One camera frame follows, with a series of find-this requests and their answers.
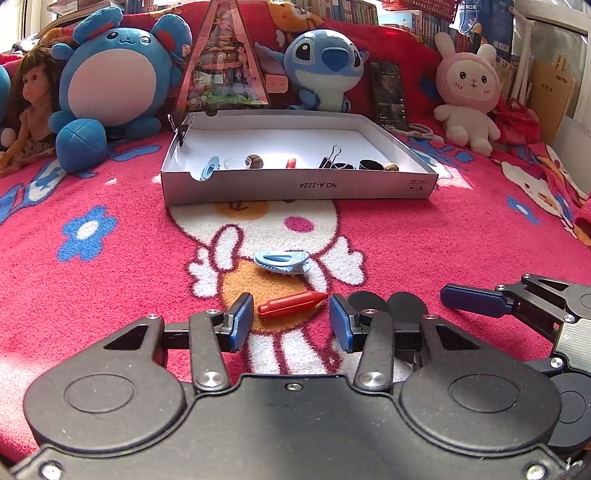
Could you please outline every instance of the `pink blanket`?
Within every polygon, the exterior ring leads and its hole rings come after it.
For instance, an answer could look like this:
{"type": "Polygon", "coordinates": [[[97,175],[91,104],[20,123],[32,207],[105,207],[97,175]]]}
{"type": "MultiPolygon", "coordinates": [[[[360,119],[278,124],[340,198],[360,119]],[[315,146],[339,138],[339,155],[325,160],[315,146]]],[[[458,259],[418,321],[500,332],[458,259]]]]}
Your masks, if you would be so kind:
{"type": "MultiPolygon", "coordinates": [[[[407,290],[431,312],[519,359],[533,359],[550,348],[537,334],[511,317],[449,311],[439,290],[448,282],[494,287],[525,272],[580,283],[591,278],[589,247],[540,207],[539,195],[548,197],[545,183],[520,168],[411,141],[440,175],[430,200],[168,211],[159,171],[170,139],[161,134],[119,145],[104,165],[80,176],[66,176],[48,159],[0,179],[3,454],[18,459],[34,448],[21,402],[36,376],[146,313],[183,321],[228,306],[243,291],[261,303],[305,288],[345,295],[365,289],[384,297],[407,290]],[[254,252],[269,247],[311,252],[306,282],[255,268],[254,252]]],[[[245,371],[348,371],[356,359],[336,348],[325,309],[312,318],[255,319],[246,348],[226,355],[233,381],[245,371]]],[[[185,380],[187,360],[172,352],[169,361],[185,380]]]]}

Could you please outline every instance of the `black cup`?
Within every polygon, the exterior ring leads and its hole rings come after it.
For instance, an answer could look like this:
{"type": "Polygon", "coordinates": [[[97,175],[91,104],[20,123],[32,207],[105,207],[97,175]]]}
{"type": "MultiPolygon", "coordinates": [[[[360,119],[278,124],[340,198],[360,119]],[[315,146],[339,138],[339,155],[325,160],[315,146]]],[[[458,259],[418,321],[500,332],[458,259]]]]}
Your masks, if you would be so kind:
{"type": "Polygon", "coordinates": [[[384,170],[384,166],[375,160],[364,159],[359,162],[360,170],[384,170]]]}

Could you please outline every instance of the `blue plush toy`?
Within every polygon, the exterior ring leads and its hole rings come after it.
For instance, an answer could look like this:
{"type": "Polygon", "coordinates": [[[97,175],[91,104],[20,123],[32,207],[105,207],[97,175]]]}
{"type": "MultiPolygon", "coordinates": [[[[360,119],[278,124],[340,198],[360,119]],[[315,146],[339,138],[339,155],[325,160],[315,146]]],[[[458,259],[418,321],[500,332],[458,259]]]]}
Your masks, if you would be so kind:
{"type": "MultiPolygon", "coordinates": [[[[10,94],[10,77],[6,69],[0,65],[0,122],[4,120],[8,109],[8,98],[10,94]]],[[[0,127],[0,145],[3,148],[10,147],[17,139],[17,134],[12,128],[0,127]]]]}
{"type": "Polygon", "coordinates": [[[154,116],[170,87],[181,82],[179,66],[191,31],[178,15],[163,15],[151,32],[119,27],[119,7],[94,12],[74,29],[75,50],[59,43],[51,55],[67,60],[60,79],[61,111],[49,119],[57,134],[61,167],[77,173],[100,164],[107,136],[147,138],[160,131],[154,116]]]}
{"type": "Polygon", "coordinates": [[[285,53],[255,45],[261,69],[286,75],[297,87],[298,110],[348,112],[345,97],[363,76],[369,52],[359,51],[347,37],[333,30],[313,30],[297,37],[285,53]]]}

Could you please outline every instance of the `doll hair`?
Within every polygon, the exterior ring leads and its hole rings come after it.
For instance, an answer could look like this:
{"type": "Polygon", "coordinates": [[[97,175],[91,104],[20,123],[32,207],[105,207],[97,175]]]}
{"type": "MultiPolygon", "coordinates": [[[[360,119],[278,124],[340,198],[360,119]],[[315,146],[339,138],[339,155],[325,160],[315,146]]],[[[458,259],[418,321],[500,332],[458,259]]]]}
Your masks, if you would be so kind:
{"type": "Polygon", "coordinates": [[[25,53],[25,56],[19,61],[14,77],[12,78],[11,109],[19,114],[30,106],[30,103],[22,97],[22,89],[24,87],[23,77],[39,65],[43,67],[43,71],[49,81],[53,111],[60,109],[59,87],[64,62],[56,60],[51,56],[51,45],[38,43],[25,53]]]}

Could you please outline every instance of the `plush toy foot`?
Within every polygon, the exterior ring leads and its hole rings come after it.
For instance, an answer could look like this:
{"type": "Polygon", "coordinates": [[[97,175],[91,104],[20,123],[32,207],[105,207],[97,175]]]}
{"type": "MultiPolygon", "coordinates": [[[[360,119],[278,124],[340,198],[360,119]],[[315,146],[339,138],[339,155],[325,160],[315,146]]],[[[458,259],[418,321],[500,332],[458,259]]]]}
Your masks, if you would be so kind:
{"type": "Polygon", "coordinates": [[[57,134],[56,155],[60,167],[68,173],[100,165],[107,156],[105,127],[85,118],[70,122],[57,134]]]}
{"type": "Polygon", "coordinates": [[[132,140],[153,137],[160,133],[160,120],[153,116],[142,116],[131,121],[125,128],[125,136],[132,140]]]}
{"type": "Polygon", "coordinates": [[[468,143],[468,132],[464,127],[454,125],[445,132],[446,139],[458,147],[464,147],[468,143]]]}
{"type": "Polygon", "coordinates": [[[73,122],[74,120],[76,120],[76,117],[71,113],[62,111],[54,112],[49,117],[49,120],[47,121],[47,126],[49,127],[49,130],[51,130],[55,134],[58,134],[62,128],[64,128],[67,124],[73,122]]]}
{"type": "Polygon", "coordinates": [[[477,138],[472,140],[470,142],[470,150],[479,153],[480,155],[484,155],[485,157],[490,157],[492,153],[491,144],[486,138],[477,138]]]}
{"type": "Polygon", "coordinates": [[[17,139],[17,133],[12,128],[0,128],[0,145],[10,147],[17,139]]]}

